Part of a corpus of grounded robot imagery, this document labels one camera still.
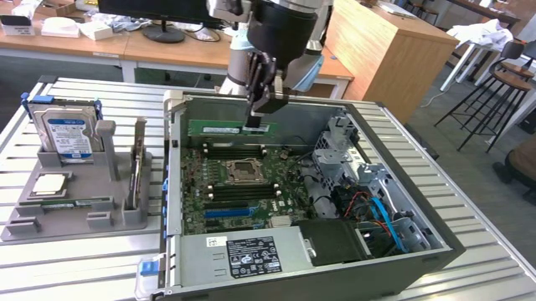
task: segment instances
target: computer monitor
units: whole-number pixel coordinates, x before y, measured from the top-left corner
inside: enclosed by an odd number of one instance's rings
[[[98,0],[98,12],[161,20],[161,26],[149,25],[142,29],[142,35],[161,43],[177,43],[184,39],[180,30],[165,27],[165,21],[211,28],[220,24],[220,20],[208,15],[205,0]]]

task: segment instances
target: monitor stand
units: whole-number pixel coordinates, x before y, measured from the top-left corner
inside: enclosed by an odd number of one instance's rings
[[[141,30],[142,35],[152,41],[159,43],[179,43],[184,40],[184,34],[181,31],[172,27],[165,27],[165,21],[161,21],[161,25],[148,25]]]

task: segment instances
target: floor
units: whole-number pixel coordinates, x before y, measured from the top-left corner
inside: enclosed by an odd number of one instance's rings
[[[84,78],[93,80],[121,81],[120,69],[113,66],[88,65],[81,63],[58,64],[53,61],[0,56],[0,129],[3,128],[11,114],[18,108],[19,94],[29,92],[40,75]],[[422,103],[438,94],[438,87],[446,79],[449,68],[445,68],[433,87],[429,89]],[[164,84],[161,71],[137,70],[136,78],[142,83]],[[171,72],[167,84],[200,88],[220,85],[221,76],[212,76],[211,80],[188,73]],[[475,136],[465,145],[461,152],[455,151],[466,132],[458,130],[458,125],[446,119],[438,127],[433,123],[454,106],[471,90],[469,83],[454,85],[449,92],[439,96],[431,105],[419,108],[408,124],[423,140],[434,148],[439,158],[437,162],[450,178],[461,187],[466,195],[478,206],[494,226],[502,232],[527,262],[536,266],[536,205],[521,197],[526,188],[518,183],[502,184],[493,174],[490,165],[494,161],[503,161],[509,150],[522,142],[529,135],[513,128],[507,136],[498,141],[489,154],[483,150],[483,138]]]

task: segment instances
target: motherboard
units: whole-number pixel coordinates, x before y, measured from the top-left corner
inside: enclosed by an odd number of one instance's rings
[[[275,228],[314,218],[298,159],[289,149],[261,145],[183,149],[185,235]]]

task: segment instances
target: green circuit board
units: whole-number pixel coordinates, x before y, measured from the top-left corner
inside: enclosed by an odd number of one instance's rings
[[[183,170],[183,223],[185,235],[196,235],[212,232],[237,231],[248,229],[263,229],[269,227],[268,220],[272,216],[288,216],[291,221],[307,219],[314,214],[314,208],[307,206],[307,192],[303,183],[296,176],[285,178],[289,164],[295,157],[283,160],[279,156],[279,147],[267,148],[265,156],[257,159],[261,183],[277,184],[280,195],[272,199],[247,200],[249,216],[205,218],[204,204],[211,203],[211,190],[208,186],[239,186],[229,184],[228,163],[243,162],[241,160],[213,160],[207,159],[197,149],[183,149],[181,170]],[[216,226],[207,226],[205,221],[216,221]]]

